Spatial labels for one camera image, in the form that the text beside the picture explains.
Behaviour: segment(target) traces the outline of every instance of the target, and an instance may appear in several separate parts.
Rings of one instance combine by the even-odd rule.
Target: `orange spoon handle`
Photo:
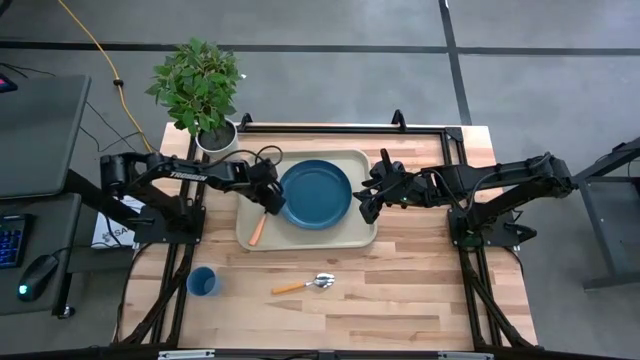
[[[289,291],[293,291],[296,289],[302,289],[303,287],[307,286],[306,283],[297,283],[297,284],[293,284],[293,285],[287,285],[287,286],[282,286],[279,288],[275,288],[275,289],[271,289],[271,293],[273,295],[278,295],[278,294],[283,294]]]
[[[258,245],[258,241],[260,241],[260,235],[262,235],[262,229],[264,228],[264,223],[267,220],[267,213],[262,214],[260,221],[258,221],[258,226],[253,230],[253,235],[251,235],[251,239],[249,240],[249,245],[256,246]]]

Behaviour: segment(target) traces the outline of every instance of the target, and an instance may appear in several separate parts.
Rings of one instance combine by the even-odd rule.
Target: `plate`
[[[351,205],[351,184],[339,167],[323,160],[292,166],[280,180],[287,199],[282,215],[303,229],[322,230],[337,224]]]

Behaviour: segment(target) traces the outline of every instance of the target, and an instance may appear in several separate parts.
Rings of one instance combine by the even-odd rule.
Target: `metal spoon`
[[[336,281],[336,277],[333,274],[320,273],[316,275],[316,278],[313,281],[301,282],[293,285],[287,285],[275,289],[271,289],[271,294],[278,295],[283,294],[292,290],[302,289],[307,286],[315,285],[319,288],[326,289],[329,286],[333,285]]]

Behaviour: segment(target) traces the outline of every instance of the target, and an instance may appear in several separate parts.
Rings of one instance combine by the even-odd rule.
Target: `blue cup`
[[[199,267],[189,274],[187,290],[195,296],[216,296],[220,292],[220,279],[213,269]]]

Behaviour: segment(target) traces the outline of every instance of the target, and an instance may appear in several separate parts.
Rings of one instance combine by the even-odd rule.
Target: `green plant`
[[[146,93],[169,108],[179,130],[187,129],[192,136],[200,130],[215,135],[225,125],[224,116],[236,112],[232,97],[241,77],[232,53],[192,38],[153,71],[155,83]]]

